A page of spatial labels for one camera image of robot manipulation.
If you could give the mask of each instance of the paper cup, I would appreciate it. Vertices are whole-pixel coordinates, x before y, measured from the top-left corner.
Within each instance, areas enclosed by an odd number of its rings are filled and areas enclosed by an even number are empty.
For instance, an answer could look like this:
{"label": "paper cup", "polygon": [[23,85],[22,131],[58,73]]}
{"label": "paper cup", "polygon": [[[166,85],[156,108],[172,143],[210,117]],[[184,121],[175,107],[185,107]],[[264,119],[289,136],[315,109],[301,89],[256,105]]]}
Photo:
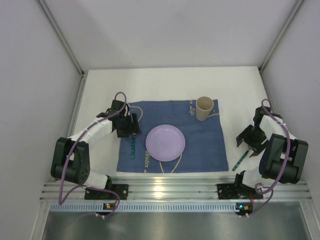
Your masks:
{"label": "paper cup", "polygon": [[214,108],[214,101],[207,96],[199,97],[195,102],[195,117],[199,121],[204,121]]}

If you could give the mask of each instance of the blue placemat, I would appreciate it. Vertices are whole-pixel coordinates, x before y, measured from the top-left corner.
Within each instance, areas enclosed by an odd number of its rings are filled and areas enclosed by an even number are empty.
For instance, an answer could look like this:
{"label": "blue placemat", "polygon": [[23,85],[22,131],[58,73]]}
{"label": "blue placemat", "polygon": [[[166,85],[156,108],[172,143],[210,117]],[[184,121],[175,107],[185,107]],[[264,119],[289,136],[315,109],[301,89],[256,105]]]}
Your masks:
{"label": "blue placemat", "polygon": [[[205,121],[196,119],[196,100],[139,101],[129,103],[130,111],[137,113],[141,134],[135,137],[135,157],[131,159],[131,138],[121,138],[118,172],[129,173],[201,173],[228,171],[224,135],[220,125],[218,100]],[[185,149],[179,158],[160,162],[146,149],[148,133],[156,126],[168,124],[181,130]]]}

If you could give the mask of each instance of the purple plate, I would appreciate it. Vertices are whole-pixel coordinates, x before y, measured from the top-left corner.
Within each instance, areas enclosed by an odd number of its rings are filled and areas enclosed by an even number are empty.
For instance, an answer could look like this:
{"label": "purple plate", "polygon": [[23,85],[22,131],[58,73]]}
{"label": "purple plate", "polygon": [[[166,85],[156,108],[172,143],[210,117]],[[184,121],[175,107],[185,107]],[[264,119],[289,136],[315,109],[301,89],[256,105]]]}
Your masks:
{"label": "purple plate", "polygon": [[184,151],[184,134],[175,126],[159,125],[146,136],[145,146],[151,157],[161,162],[178,158]]}

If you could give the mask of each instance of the metal floor panel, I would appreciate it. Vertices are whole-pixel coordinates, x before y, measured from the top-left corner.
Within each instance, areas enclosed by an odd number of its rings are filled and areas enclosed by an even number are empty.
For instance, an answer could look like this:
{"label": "metal floor panel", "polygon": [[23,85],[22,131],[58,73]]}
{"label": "metal floor panel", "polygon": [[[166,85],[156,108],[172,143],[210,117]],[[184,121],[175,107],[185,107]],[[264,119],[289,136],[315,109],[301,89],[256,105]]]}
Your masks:
{"label": "metal floor panel", "polygon": [[[83,213],[50,212],[57,233]],[[133,212],[102,220],[85,216],[60,234],[48,231],[43,240],[309,240],[299,203],[273,202],[249,218],[235,213]]]}

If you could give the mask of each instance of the white table surface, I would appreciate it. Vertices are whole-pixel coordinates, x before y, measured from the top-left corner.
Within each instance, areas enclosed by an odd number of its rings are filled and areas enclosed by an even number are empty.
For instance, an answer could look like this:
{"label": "white table surface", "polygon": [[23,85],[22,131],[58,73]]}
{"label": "white table surface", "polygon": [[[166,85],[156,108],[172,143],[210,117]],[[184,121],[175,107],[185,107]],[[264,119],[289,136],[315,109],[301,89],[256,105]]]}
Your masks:
{"label": "white table surface", "polygon": [[247,150],[237,148],[236,137],[253,123],[255,109],[266,98],[256,66],[191,67],[90,70],[81,100],[75,133],[90,124],[97,114],[110,108],[117,92],[128,102],[191,100],[201,96],[218,99],[229,171],[205,173],[128,173],[117,172],[120,138],[115,132],[90,149],[91,168],[115,177],[139,176],[232,176],[259,165],[262,154],[246,158],[236,171],[232,168]]}

